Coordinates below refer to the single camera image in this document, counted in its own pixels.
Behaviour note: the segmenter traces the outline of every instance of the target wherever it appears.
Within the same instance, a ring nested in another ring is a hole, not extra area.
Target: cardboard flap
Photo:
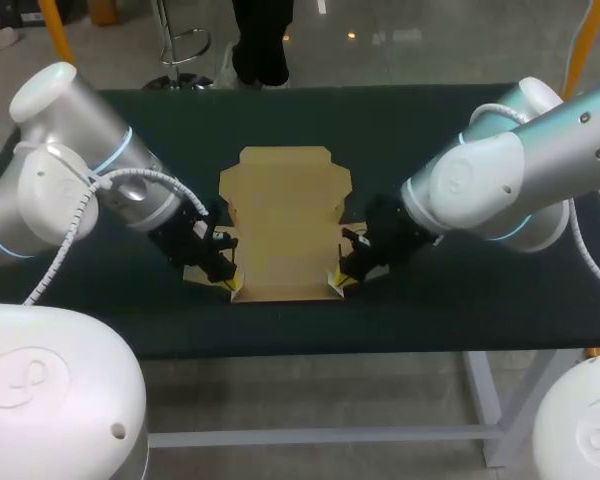
[[[220,195],[234,210],[239,206],[242,222],[265,211],[338,220],[349,193],[349,171],[331,163],[324,147],[247,147],[220,176]]]

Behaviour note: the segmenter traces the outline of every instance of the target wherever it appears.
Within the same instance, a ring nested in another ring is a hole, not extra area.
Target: bar stool
[[[162,38],[162,51],[160,62],[167,68],[167,75],[158,77],[144,86],[145,90],[200,90],[209,87],[213,82],[204,76],[195,73],[182,73],[180,67],[204,55],[211,47],[211,33],[204,28],[191,28],[182,33],[172,33],[169,11],[165,0],[151,0],[154,16],[158,22],[158,30]],[[189,57],[178,59],[176,54],[176,41],[190,35],[201,35],[204,45]]]

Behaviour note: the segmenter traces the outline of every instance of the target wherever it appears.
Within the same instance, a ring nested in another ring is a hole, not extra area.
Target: table leg
[[[478,420],[481,425],[496,425],[502,412],[487,353],[464,352],[463,355]]]
[[[514,458],[533,427],[540,402],[549,388],[582,355],[582,349],[538,350],[521,385],[502,413],[502,437],[487,440],[484,457],[488,467],[504,467]]]

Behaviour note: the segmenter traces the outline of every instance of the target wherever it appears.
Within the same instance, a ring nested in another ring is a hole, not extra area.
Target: robotic arm
[[[522,252],[555,242],[569,200],[600,189],[600,87],[562,103],[534,78],[474,112],[468,127],[402,186],[368,206],[364,236],[336,284],[364,281],[377,265],[406,261],[421,245],[463,229]]]
[[[174,267],[199,265],[210,282],[239,287],[236,266],[220,253],[235,248],[237,240],[214,233],[217,208],[207,211],[190,191],[185,198],[165,185],[160,160],[72,65],[56,63],[31,78],[10,114],[22,136],[0,178],[0,265],[57,248],[84,195],[102,176],[144,170],[102,182],[107,188],[99,189],[99,200],[146,233]],[[163,181],[147,178],[147,171]],[[84,210],[78,239],[95,225],[95,197]]]

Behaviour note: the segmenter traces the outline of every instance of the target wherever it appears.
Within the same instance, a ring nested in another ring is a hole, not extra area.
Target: metal table frame
[[[582,349],[538,350],[522,382],[502,411],[486,352],[464,352],[478,425],[421,427],[307,428],[154,433],[150,448],[278,445],[340,442],[484,440],[487,467],[505,467],[531,431],[551,385],[573,367]]]

